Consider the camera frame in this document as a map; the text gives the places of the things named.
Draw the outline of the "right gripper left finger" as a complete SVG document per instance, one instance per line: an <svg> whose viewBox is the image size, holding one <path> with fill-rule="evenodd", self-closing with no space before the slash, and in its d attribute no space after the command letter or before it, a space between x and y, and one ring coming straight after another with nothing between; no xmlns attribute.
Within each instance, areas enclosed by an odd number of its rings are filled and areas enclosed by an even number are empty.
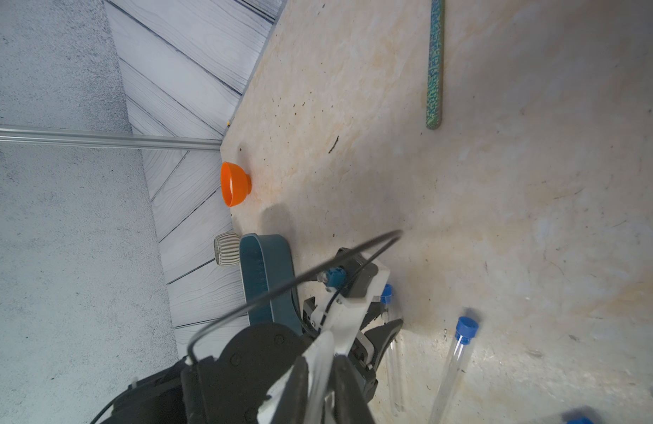
<svg viewBox="0 0 653 424"><path fill-rule="evenodd" d="M309 367L300 356L294 362L271 424L303 424L307 411Z"/></svg>

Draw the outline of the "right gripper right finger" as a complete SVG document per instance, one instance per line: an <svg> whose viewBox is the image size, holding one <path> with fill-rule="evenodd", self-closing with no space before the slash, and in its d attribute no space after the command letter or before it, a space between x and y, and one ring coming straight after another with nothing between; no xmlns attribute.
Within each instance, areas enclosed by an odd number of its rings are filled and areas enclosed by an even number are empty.
<svg viewBox="0 0 653 424"><path fill-rule="evenodd" d="M333 415L340 424L375 424L348 357L333 359Z"/></svg>

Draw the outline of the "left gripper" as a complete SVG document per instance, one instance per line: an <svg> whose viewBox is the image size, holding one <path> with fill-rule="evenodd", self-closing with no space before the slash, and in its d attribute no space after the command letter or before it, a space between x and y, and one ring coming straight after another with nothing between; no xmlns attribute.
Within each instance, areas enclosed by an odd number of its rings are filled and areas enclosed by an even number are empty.
<svg viewBox="0 0 653 424"><path fill-rule="evenodd" d="M370 304L349 352L349 360L355 368L356 378L367 402L373 399L378 388L377 371L381 361L386 359L392 337L403 326L402 318L384 324L380 297L375 296Z"/></svg>

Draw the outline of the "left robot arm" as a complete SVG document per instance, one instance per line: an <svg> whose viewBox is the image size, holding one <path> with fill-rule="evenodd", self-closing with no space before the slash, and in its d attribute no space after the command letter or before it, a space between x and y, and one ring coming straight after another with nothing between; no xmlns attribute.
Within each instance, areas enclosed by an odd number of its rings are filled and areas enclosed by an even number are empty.
<svg viewBox="0 0 653 424"><path fill-rule="evenodd" d="M339 354L326 379L318 423L372 423L368 408L378 388L376 372L403 321L360 330L349 353ZM95 422L304 423L310 377L309 332L278 323L252 325L234 336L219 358L195 365L181 359L139 380L114 398Z"/></svg>

